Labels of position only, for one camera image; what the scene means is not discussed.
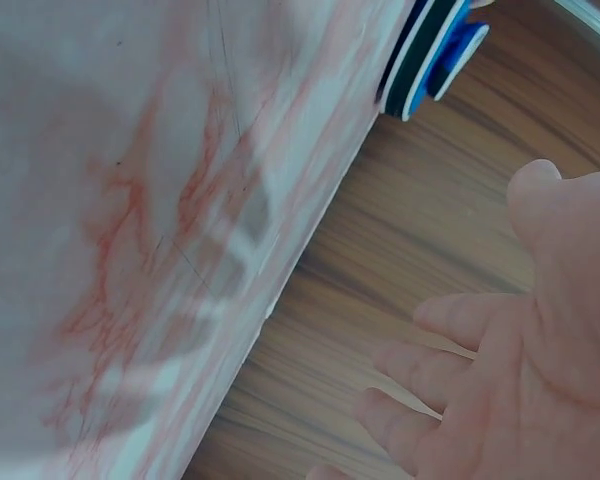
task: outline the scratch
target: scratch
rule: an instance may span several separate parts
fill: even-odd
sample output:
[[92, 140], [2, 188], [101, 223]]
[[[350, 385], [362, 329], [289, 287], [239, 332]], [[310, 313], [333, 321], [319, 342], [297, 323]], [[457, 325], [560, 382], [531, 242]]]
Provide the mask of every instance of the scratch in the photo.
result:
[[187, 257], [185, 255], [185, 253], [182, 251], [182, 249], [180, 248], [180, 246], [175, 242], [175, 240], [173, 238], [169, 238], [169, 240], [171, 240], [171, 243], [173, 244], [173, 246], [175, 247], [175, 249], [178, 250], [178, 252], [180, 253], [180, 255], [182, 255], [182, 258], [184, 258], [185, 262], [187, 262], [189, 264], [189, 266], [191, 267], [191, 270], [193, 270], [193, 273], [195, 273], [196, 276], [200, 279], [200, 281], [205, 286], [205, 288], [207, 289], [207, 291], [209, 291], [209, 293], [212, 293], [211, 292], [211, 288], [209, 287], [209, 285], [207, 284], [207, 282], [205, 282], [205, 280], [202, 277], [202, 275], [200, 275], [200, 273], [198, 273], [198, 270], [196, 270], [196, 267], [193, 266], [193, 263], [191, 263], [191, 260], [189, 260], [189, 257]]
[[158, 249], [160, 248], [160, 245], [162, 245], [162, 240], [164, 240], [164, 235], [160, 237], [160, 241], [158, 242], [158, 245], [156, 245], [154, 253], [157, 252]]
[[231, 91], [231, 96], [233, 98], [233, 102], [234, 102], [234, 109], [233, 109], [233, 121], [235, 123], [236, 126], [236, 131], [238, 132], [238, 136], [242, 136], [242, 128], [240, 127], [240, 120], [238, 120], [238, 115], [237, 115], [237, 97], [236, 97], [236, 92], [235, 92], [235, 88], [233, 86], [233, 75], [231, 75], [231, 69], [230, 69], [230, 65], [229, 65], [229, 56], [227, 54], [227, 41], [226, 38], [224, 36], [224, 22], [222, 21], [222, 9], [220, 8], [220, 3], [218, 2], [217, 4], [218, 7], [218, 19], [220, 22], [220, 37], [222, 39], [222, 54], [224, 56], [224, 66], [227, 69], [227, 78], [229, 79], [229, 90]]

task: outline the blue object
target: blue object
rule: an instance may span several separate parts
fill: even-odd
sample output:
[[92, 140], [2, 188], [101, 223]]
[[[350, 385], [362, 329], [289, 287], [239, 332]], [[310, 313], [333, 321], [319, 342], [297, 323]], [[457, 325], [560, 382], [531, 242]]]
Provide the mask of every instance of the blue object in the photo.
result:
[[489, 31], [467, 24], [470, 0], [417, 0], [378, 88], [381, 111], [407, 121], [425, 95], [436, 100]]

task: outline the hand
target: hand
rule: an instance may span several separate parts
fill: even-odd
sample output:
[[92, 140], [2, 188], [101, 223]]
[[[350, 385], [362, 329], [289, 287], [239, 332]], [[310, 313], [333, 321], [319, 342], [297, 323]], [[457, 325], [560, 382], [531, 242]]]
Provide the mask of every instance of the hand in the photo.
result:
[[[434, 299], [414, 314], [475, 360], [409, 343], [375, 356], [442, 420], [375, 389], [355, 414], [418, 480], [600, 480], [600, 173], [561, 180], [540, 160], [508, 196], [535, 262], [533, 290]], [[319, 468], [308, 478], [349, 477]]]

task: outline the wood grain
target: wood grain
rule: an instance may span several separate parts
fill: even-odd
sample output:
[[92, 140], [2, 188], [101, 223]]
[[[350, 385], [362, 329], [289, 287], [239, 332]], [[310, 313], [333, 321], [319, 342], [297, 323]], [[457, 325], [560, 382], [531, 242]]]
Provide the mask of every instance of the wood grain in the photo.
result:
[[445, 100], [377, 122], [185, 479], [299, 479], [320, 462], [405, 478], [349, 416], [370, 385], [418, 406], [369, 349], [441, 344], [410, 323], [429, 296], [531, 285], [505, 207], [519, 167], [600, 170], [600, 50], [557, 8], [485, 9], [492, 34]]

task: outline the white and red marbled surface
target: white and red marbled surface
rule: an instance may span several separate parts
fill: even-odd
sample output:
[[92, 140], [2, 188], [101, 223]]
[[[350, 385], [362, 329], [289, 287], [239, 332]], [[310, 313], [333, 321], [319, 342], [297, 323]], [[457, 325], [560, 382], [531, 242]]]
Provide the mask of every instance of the white and red marbled surface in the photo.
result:
[[0, 0], [0, 478], [178, 477], [413, 0]]

